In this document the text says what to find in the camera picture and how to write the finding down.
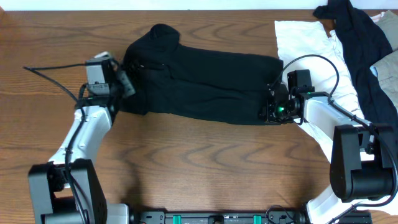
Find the wire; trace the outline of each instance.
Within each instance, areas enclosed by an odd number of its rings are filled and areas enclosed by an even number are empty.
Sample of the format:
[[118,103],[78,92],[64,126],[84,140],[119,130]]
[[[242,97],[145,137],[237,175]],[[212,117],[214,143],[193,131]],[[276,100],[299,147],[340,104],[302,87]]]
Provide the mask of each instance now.
[[269,207],[269,208],[267,209],[267,211],[266,211],[266,218],[268,218],[268,211],[271,210],[271,209],[273,209],[273,208],[275,208],[275,207],[282,208],[282,209],[285,211],[286,215],[287,215],[291,220],[293,220],[293,223],[294,223],[293,217],[291,217],[291,216],[287,213],[286,209],[285,209],[283,206],[281,206],[281,205],[271,205],[271,207]]
[[329,224],[334,223],[335,221],[339,220],[340,218],[344,217],[345,215],[349,214],[350,212],[352,212],[353,210],[356,210],[357,207],[381,207],[381,206],[385,206],[388,203],[392,202],[393,199],[396,197],[397,192],[398,192],[398,170],[397,170],[397,164],[394,160],[394,156],[392,154],[392,152],[390,151],[387,143],[383,140],[382,137],[380,137],[380,135],[378,135],[377,132],[375,132],[374,128],[371,128],[369,125],[367,125],[366,123],[364,123],[363,121],[361,121],[360,119],[358,119],[356,117],[356,115],[353,115],[343,109],[341,109],[339,106],[335,105],[334,100],[331,99],[333,93],[335,92],[339,80],[340,80],[340,74],[338,73],[338,70],[335,66],[335,64],[333,64],[333,62],[331,62],[329,59],[321,56],[321,55],[315,55],[315,54],[309,54],[309,55],[303,55],[301,57],[298,57],[296,59],[294,59],[293,61],[291,61],[290,63],[288,63],[280,72],[279,76],[277,77],[277,79],[275,80],[275,82],[272,84],[272,88],[274,87],[274,85],[277,83],[278,80],[281,79],[283,72],[286,70],[286,68],[291,65],[292,63],[300,60],[301,58],[305,58],[305,57],[319,57],[322,58],[324,60],[326,60],[327,62],[330,63],[330,65],[335,69],[336,72],[336,84],[333,87],[333,89],[331,90],[331,92],[329,93],[328,96],[328,102],[330,105],[332,105],[332,107],[334,107],[336,110],[338,110],[339,112],[343,113],[344,115],[346,115],[347,117],[349,117],[350,119],[352,119],[353,121],[361,124],[366,130],[368,130],[383,146],[383,149],[387,151],[387,154],[389,156],[389,160],[392,163],[392,182],[393,182],[393,190],[391,193],[391,196],[385,201],[385,202],[381,202],[381,203],[377,203],[377,204],[366,204],[366,203],[356,203],[354,205],[352,205],[349,209],[347,209],[346,211],[344,211],[342,214],[338,215],[335,218],[332,218],[332,220],[329,222]]
[[[71,156],[71,154],[72,154],[73,143],[74,143],[74,141],[75,141],[75,139],[76,139],[76,137],[77,137],[77,135],[78,135],[80,129],[83,127],[83,124],[84,124],[84,122],[85,122],[85,116],[86,116],[86,114],[85,114],[85,111],[84,111],[83,107],[79,104],[78,99],[75,97],[75,95],[74,95],[71,91],[69,91],[66,87],[64,87],[62,84],[60,84],[59,82],[55,81],[54,79],[49,78],[48,76],[46,76],[46,75],[44,75],[44,74],[42,74],[42,73],[36,71],[36,69],[38,69],[38,70],[49,70],[49,69],[70,68],[70,67],[86,66],[86,65],[91,65],[91,64],[90,64],[90,63],[84,63],[84,64],[82,63],[82,64],[64,65],[64,66],[59,66],[59,67],[44,67],[44,68],[29,68],[29,67],[23,67],[24,69],[26,69],[26,70],[28,70],[28,71],[30,71],[30,72],[32,72],[32,73],[34,73],[34,74],[36,74],[36,75],[42,77],[42,78],[44,78],[44,79],[46,79],[46,80],[52,82],[53,84],[57,85],[58,87],[60,87],[60,88],[61,88],[63,91],[65,91],[73,100],[76,101],[76,103],[78,104],[79,109],[80,109],[80,111],[81,111],[81,120],[80,120],[79,126],[76,128],[75,132],[73,133],[73,135],[72,135],[72,137],[71,137],[71,139],[70,139],[70,141],[69,141],[69,143],[68,143],[68,146],[67,146],[67,148],[66,148],[66,153],[65,153],[65,169],[66,169],[67,171],[66,171],[65,173],[66,173],[66,178],[67,178],[67,181],[68,181],[68,183],[69,183],[69,186],[70,186],[70,188],[71,188],[71,190],[72,190],[72,194],[73,194],[73,196],[74,196],[74,198],[75,198],[75,201],[76,201],[77,210],[79,211],[80,216],[81,216],[81,219],[83,220],[83,223],[84,223],[84,224],[88,224],[88,220],[86,219],[86,215],[85,215],[83,206],[81,205],[81,201],[80,201],[79,195],[78,195],[78,193],[77,193],[77,190],[76,190],[76,187],[75,187],[75,183],[74,183],[74,181],[73,181],[73,177],[72,177],[72,175],[71,175],[71,173],[70,173],[69,164],[70,164],[70,156]],[[81,86],[80,91],[79,91],[79,100],[83,97],[85,88],[86,88],[86,84],[84,84],[84,85]]]

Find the black cloth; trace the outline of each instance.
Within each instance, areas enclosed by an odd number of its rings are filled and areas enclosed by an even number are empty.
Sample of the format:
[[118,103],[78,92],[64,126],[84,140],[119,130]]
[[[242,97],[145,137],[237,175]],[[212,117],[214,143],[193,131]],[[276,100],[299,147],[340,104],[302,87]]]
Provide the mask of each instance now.
[[179,44],[170,26],[155,25],[129,46],[123,60],[137,93],[121,110],[172,113],[231,124],[264,124],[267,84],[282,70],[279,59],[194,49]]
[[383,31],[349,0],[329,0],[327,6],[317,7],[313,15],[335,20],[336,35],[343,44],[344,60],[365,118],[373,123],[392,125],[398,136],[397,110],[369,69],[392,52]]

